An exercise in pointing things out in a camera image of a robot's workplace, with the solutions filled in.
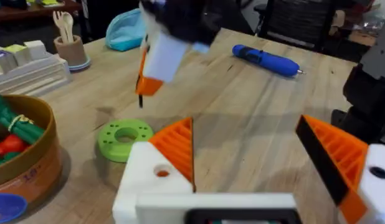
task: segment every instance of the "blue bag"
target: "blue bag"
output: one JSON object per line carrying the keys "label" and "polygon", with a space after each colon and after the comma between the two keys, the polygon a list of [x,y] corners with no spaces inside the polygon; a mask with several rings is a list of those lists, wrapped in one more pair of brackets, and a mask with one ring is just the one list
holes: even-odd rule
{"label": "blue bag", "polygon": [[145,35],[145,29],[140,9],[122,13],[117,15],[108,26],[105,44],[119,51],[139,47]]}

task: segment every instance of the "wooden tabletop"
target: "wooden tabletop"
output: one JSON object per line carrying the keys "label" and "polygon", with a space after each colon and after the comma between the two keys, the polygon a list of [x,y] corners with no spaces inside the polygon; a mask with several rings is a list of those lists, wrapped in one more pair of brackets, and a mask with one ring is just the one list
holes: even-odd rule
{"label": "wooden tabletop", "polygon": [[[287,80],[232,56],[235,44],[286,56],[307,72]],[[299,116],[330,121],[349,104],[343,85],[354,63],[222,30],[206,55],[188,52],[175,81],[145,98],[134,94],[140,50],[85,46],[92,66],[42,98],[55,112],[64,148],[61,190],[21,223],[113,223],[124,164],[95,149],[100,128],[138,118],[155,130],[194,118],[198,192],[293,192],[304,223],[334,223],[335,206],[295,134]]]}
{"label": "wooden tabletop", "polygon": [[0,22],[16,21],[40,16],[52,16],[53,11],[73,12],[82,9],[82,5],[72,0],[64,0],[63,6],[43,7],[32,3],[26,10],[11,7],[0,7]]}

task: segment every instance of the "screw hole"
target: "screw hole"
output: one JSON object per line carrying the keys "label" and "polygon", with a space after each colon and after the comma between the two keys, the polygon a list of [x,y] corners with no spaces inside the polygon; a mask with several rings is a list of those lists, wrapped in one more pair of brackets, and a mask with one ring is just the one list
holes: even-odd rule
{"label": "screw hole", "polygon": [[369,171],[372,175],[380,178],[385,179],[385,170],[380,167],[370,167]]}
{"label": "screw hole", "polygon": [[169,165],[158,165],[154,168],[154,173],[157,177],[167,177],[170,175],[170,170]]}

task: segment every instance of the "orange 3d-printed part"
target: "orange 3d-printed part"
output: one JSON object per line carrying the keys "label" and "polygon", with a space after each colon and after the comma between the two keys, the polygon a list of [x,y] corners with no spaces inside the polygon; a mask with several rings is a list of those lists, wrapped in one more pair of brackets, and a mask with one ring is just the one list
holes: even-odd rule
{"label": "orange 3d-printed part", "polygon": [[149,140],[161,153],[194,184],[193,119],[178,121],[156,133]]}
{"label": "orange 3d-printed part", "polygon": [[143,76],[145,58],[147,56],[147,48],[143,51],[143,56],[140,63],[140,71],[138,72],[138,80],[136,86],[136,93],[143,96],[154,95],[159,88],[161,88],[163,82],[154,78],[147,78]]}
{"label": "orange 3d-printed part", "polygon": [[367,211],[357,190],[368,145],[307,115],[300,118],[297,134],[346,222],[357,223]]}

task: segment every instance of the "blue label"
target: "blue label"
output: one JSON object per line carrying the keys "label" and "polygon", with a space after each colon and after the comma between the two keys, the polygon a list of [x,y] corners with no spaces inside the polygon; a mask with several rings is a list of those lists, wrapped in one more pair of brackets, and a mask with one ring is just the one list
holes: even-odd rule
{"label": "blue label", "polygon": [[18,195],[0,194],[0,223],[11,221],[22,215],[27,207],[26,200]]}

